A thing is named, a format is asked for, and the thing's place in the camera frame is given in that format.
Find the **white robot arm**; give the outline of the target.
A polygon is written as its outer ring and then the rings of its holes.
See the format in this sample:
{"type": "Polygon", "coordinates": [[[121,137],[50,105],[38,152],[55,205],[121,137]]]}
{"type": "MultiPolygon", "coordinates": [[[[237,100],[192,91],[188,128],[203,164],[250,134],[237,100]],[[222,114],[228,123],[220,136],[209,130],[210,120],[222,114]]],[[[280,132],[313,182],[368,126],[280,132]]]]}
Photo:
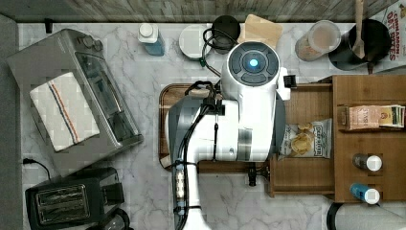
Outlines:
{"type": "Polygon", "coordinates": [[[219,100],[184,96],[168,111],[175,230],[210,230],[198,191],[201,161],[263,162],[282,143],[287,70],[276,51],[258,41],[236,45],[222,66],[219,100]]]}

